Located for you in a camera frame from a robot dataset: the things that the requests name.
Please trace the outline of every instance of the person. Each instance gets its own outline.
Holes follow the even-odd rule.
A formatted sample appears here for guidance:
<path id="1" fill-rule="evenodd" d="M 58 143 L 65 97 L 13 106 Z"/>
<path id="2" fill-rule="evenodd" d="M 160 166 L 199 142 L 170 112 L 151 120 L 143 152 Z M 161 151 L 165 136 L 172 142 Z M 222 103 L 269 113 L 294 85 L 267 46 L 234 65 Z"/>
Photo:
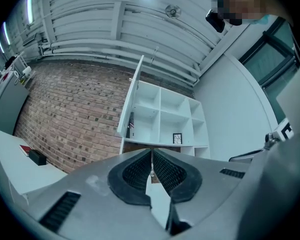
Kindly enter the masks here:
<path id="1" fill-rule="evenodd" d="M 297 66 L 300 65 L 300 0 L 212 0 L 212 3 L 217 17 L 234 26 L 264 24 L 268 15 L 285 19 L 291 28 Z"/>

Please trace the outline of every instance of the white pipe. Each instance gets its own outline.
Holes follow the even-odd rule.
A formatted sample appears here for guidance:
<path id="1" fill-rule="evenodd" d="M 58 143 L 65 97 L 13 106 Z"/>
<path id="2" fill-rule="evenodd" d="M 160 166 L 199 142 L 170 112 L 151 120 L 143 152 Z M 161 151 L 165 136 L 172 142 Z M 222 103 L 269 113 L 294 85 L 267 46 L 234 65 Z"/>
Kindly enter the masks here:
<path id="1" fill-rule="evenodd" d="M 133 43 L 129 42 L 124 42 L 124 41 L 118 41 L 118 40 L 109 40 L 109 39 L 75 39 L 75 40 L 67 40 L 67 41 L 60 41 L 60 42 L 54 42 L 52 44 L 46 44 L 43 45 L 42 48 L 47 49 L 47 48 L 52 48 L 52 47 L 57 47 L 57 46 L 66 46 L 66 45 L 79 45 L 79 44 L 97 44 L 97 45 L 108 45 L 108 46 L 118 46 L 118 47 L 124 47 L 128 49 L 132 49 L 135 51 L 143 52 L 152 55 L 154 53 L 153 49 L 146 48 L 140 45 L 136 45 Z M 170 62 L 172 64 L 175 64 L 187 71 L 190 71 L 194 73 L 197 76 L 201 76 L 200 72 L 195 70 L 194 68 L 184 64 L 183 62 L 172 58 L 168 55 L 165 55 L 161 52 L 157 52 L 156 57 L 163 59 L 167 62 Z"/>
<path id="2" fill-rule="evenodd" d="M 138 54 L 134 54 L 134 53 L 127 52 L 127 51 L 122 51 L 122 50 L 117 50 L 117 49 L 108 49 L 108 48 L 89 48 L 89 47 L 73 47 L 73 48 L 54 49 L 52 51 L 45 51 L 43 54 L 49 55 L 49 54 L 59 54 L 59 53 L 71 53 L 71 52 L 95 52 L 95 53 L 123 56 L 123 57 L 127 57 L 127 58 L 134 59 L 134 60 L 140 59 L 140 56 Z M 144 58 L 143 61 L 150 63 L 150 64 L 152 62 L 152 60 L 150 58 Z M 186 74 L 178 69 L 175 69 L 172 66 L 166 65 L 162 62 L 153 61 L 152 64 L 154 66 L 168 70 L 172 73 L 178 74 L 178 75 L 190 80 L 193 83 L 195 81 L 197 81 L 197 79 L 195 77 L 188 75 L 188 74 Z"/>
<path id="3" fill-rule="evenodd" d="M 132 65 L 138 65 L 137 62 L 129 61 L 129 60 L 126 60 L 126 59 L 116 58 L 116 57 L 111 57 L 111 56 L 105 56 L 105 55 L 99 55 L 99 54 L 91 54 L 91 53 L 75 53 L 75 52 L 71 52 L 71 53 L 47 53 L 47 54 L 44 54 L 43 56 L 44 57 L 48 57 L 48 56 L 86 56 L 86 57 L 95 57 L 95 58 L 100 58 L 100 59 L 107 59 L 107 60 L 113 60 L 113 61 L 118 61 L 118 62 L 124 62 L 124 63 L 129 63 L 129 64 L 132 64 Z M 194 86 L 193 83 L 190 83 L 190 82 L 188 82 L 188 81 L 186 81 L 186 80 L 184 80 L 180 77 L 177 77 L 173 74 L 170 74 L 170 73 L 167 73 L 167 72 L 162 72 L 159 69 L 152 68 L 152 67 L 146 66 L 146 65 L 142 65 L 142 67 L 144 67 L 148 70 L 151 70 L 151 71 L 158 72 L 158 73 L 163 74 L 163 75 L 167 75 L 171 78 L 177 79 L 180 82 L 183 82 L 183 83 L 185 83 L 185 84 L 187 84 L 191 87 Z"/>

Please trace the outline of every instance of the white desk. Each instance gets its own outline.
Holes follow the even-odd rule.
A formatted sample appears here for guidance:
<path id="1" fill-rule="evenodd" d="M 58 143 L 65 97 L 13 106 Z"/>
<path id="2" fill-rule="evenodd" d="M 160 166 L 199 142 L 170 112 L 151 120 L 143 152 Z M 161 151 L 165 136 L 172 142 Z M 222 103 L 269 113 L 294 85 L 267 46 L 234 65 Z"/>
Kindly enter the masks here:
<path id="1" fill-rule="evenodd" d="M 49 163 L 36 165 L 23 154 L 20 145 L 28 146 L 23 139 L 0 131 L 0 163 L 19 195 L 51 185 L 67 175 Z"/>

